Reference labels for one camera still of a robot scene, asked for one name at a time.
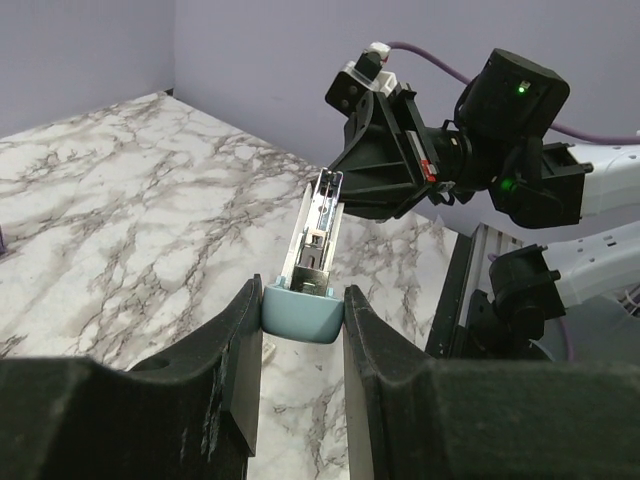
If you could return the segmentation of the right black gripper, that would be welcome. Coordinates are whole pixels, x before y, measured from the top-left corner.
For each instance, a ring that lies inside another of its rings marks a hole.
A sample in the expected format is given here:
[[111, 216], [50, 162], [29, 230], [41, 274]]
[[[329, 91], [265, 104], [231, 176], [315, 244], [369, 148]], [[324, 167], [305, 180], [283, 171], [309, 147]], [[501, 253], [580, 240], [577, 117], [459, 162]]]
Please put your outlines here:
[[415, 96], [403, 83], [388, 95], [369, 92], [351, 115], [354, 132], [330, 166], [343, 174], [340, 202], [346, 215], [386, 221], [423, 199], [455, 203], [446, 162], [455, 154], [453, 133], [427, 127]]

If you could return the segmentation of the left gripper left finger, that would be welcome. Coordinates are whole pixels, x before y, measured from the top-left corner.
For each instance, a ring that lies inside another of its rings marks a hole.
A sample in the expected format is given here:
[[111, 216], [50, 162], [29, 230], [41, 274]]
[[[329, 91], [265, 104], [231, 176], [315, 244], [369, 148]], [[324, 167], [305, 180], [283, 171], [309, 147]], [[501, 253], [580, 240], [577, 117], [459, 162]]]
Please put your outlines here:
[[5, 479], [243, 479], [255, 454], [262, 284], [127, 371], [87, 357], [1, 363]]

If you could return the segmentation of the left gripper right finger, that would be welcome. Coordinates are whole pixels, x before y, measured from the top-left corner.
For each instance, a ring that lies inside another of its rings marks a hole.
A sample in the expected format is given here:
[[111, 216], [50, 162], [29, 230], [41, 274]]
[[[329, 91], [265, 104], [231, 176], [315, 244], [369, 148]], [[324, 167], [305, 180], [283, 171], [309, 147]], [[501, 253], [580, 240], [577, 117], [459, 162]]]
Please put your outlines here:
[[436, 360], [344, 296], [354, 479], [635, 479], [639, 370], [629, 364]]

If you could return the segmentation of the light blue stapler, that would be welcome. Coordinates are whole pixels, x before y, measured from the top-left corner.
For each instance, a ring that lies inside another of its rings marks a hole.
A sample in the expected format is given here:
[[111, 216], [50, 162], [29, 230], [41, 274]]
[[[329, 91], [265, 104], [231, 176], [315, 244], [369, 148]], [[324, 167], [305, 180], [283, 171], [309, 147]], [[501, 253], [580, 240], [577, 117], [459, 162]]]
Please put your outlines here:
[[264, 288], [261, 326], [270, 335], [331, 344], [340, 332], [344, 302], [330, 275], [344, 210], [342, 180], [342, 173], [324, 168], [304, 191], [280, 275]]

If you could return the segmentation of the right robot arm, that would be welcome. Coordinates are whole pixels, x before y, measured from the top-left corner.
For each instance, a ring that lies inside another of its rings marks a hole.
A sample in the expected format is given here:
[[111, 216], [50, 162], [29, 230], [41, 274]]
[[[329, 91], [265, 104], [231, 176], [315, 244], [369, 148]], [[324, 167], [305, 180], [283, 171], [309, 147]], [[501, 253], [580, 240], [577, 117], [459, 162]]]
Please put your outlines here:
[[[343, 114], [347, 214], [403, 217], [418, 203], [452, 206], [487, 193], [497, 213], [528, 230], [574, 226], [639, 202], [637, 138], [545, 144], [569, 96], [554, 71], [492, 51], [465, 81], [451, 119], [423, 122], [414, 91], [373, 43], [336, 75], [325, 100]], [[523, 246], [485, 225], [460, 236], [428, 337], [435, 358], [538, 358], [550, 320], [639, 279], [639, 225]]]

